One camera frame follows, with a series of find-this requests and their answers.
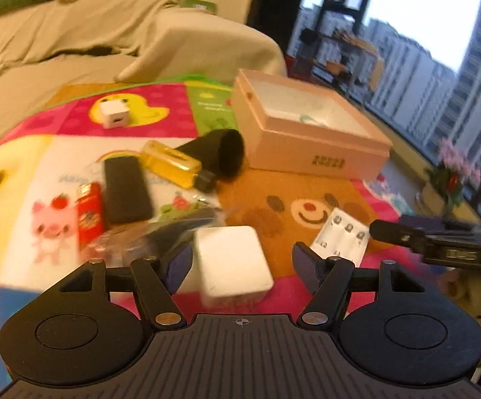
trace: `cartoon bear face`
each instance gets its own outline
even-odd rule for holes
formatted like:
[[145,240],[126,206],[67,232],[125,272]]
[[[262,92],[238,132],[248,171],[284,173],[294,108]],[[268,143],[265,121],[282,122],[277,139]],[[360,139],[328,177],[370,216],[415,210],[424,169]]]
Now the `cartoon bear face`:
[[366,225],[377,218],[352,182],[328,177],[245,169],[218,196],[228,225],[256,230],[275,279],[295,274],[294,243],[312,244],[334,208]]

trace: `potted plant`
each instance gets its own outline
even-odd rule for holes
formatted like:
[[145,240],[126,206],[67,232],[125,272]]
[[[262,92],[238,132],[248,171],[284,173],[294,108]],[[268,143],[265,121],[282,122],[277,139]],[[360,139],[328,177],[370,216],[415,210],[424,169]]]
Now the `potted plant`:
[[473,165],[467,154],[459,151],[449,139],[442,139],[438,165],[427,169],[429,181],[421,192],[421,201],[433,214],[449,216],[463,200],[462,189],[471,181],[480,184],[480,169]]

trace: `beige blanket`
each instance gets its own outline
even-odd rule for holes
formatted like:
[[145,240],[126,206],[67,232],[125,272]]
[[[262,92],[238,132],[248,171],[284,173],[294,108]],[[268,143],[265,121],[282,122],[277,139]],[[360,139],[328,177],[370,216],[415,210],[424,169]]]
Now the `beige blanket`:
[[[118,55],[69,56],[99,52]],[[167,0],[53,1],[11,13],[0,18],[0,59],[0,138],[68,83],[199,73],[232,84],[239,68],[285,75],[264,34]]]

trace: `vase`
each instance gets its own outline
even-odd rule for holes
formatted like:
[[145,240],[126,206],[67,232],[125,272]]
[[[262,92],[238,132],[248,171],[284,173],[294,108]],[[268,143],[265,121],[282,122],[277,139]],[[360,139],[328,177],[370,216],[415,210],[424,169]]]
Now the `vase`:
[[436,192],[430,181],[427,182],[419,195],[419,203],[425,206],[434,216],[446,214],[446,204],[443,197]]

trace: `cartoon chick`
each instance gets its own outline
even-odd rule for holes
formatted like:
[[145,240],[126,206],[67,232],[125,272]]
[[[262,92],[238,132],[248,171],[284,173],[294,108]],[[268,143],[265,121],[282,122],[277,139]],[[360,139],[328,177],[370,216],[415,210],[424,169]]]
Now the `cartoon chick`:
[[129,127],[154,124],[169,115],[168,108],[150,107],[148,103],[146,103],[146,99],[141,95],[131,93],[109,94],[98,99],[89,111],[89,117],[95,123],[102,123],[100,103],[108,100],[121,100],[124,102],[130,111]]

